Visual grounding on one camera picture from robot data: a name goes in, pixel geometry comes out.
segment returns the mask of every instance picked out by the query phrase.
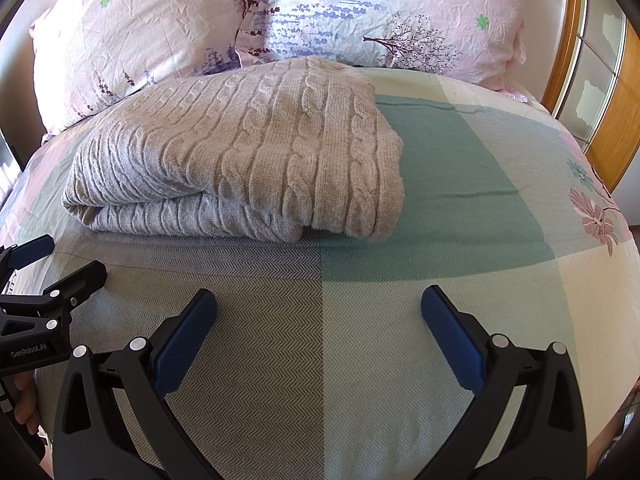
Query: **folded blanket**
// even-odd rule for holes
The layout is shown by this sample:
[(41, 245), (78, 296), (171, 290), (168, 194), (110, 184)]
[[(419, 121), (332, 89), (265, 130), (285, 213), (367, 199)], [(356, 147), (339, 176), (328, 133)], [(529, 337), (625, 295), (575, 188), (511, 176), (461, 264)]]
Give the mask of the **folded blanket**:
[(63, 194), (95, 231), (380, 240), (402, 140), (369, 79), (319, 57), (163, 82), (90, 119)]

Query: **teal fabric panel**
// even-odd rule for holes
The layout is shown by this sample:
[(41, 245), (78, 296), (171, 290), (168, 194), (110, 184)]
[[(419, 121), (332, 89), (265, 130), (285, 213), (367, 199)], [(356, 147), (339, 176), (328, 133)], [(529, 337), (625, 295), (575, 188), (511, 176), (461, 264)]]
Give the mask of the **teal fabric panel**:
[(572, 189), (607, 208), (606, 219), (614, 225), (614, 236), (624, 241), (622, 214), (600, 184), (587, 175), (588, 165), (571, 153), (558, 128), (496, 108), (456, 105), (456, 110), (520, 190), (557, 258), (602, 245), (582, 227), (582, 216), (569, 199)]
[(404, 140), (404, 206), (384, 242), (321, 241), (326, 282), (420, 280), (554, 259), (535, 216), (456, 107), (378, 96)]

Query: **green clover print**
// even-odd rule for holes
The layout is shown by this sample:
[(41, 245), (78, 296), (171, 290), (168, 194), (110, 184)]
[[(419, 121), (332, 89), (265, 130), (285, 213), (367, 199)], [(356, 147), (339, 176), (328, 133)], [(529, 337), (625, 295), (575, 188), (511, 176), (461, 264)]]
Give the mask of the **green clover print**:
[(106, 7), (107, 5), (109, 5), (109, 2), (111, 0), (100, 0), (100, 6), (101, 7)]
[(480, 14), (480, 16), (478, 16), (476, 23), (481, 30), (487, 30), (489, 28), (489, 18), (484, 14)]

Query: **gray fabric panel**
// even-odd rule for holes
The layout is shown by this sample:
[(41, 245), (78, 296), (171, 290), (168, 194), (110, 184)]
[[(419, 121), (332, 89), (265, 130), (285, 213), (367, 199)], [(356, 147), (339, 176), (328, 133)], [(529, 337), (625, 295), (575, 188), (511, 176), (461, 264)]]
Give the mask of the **gray fabric panel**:
[[(107, 265), (104, 289), (74, 311), (71, 325), (73, 345), (87, 344), (94, 352), (150, 335), (199, 288), (212, 290), (218, 320), (182, 387), (167, 397), (169, 405), (226, 480), (320, 479), (322, 291), (316, 245), (313, 237), (283, 246), (246, 238), (95, 234), (70, 222), (44, 283), (93, 258)], [(38, 371), (49, 434), (64, 370), (59, 364)], [(118, 398), (142, 457), (157, 463), (128, 402)]]

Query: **floral pillowcase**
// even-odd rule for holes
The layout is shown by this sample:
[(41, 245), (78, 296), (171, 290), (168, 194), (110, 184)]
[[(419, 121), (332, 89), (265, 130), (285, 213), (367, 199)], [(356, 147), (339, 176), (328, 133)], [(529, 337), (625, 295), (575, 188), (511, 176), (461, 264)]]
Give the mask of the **floral pillowcase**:
[(48, 133), (146, 85), (238, 68), (246, 7), (246, 0), (57, 0), (31, 26)]
[(236, 48), (243, 62), (318, 54), (355, 66), (407, 68), (510, 92), (524, 62), (524, 0), (255, 0)]

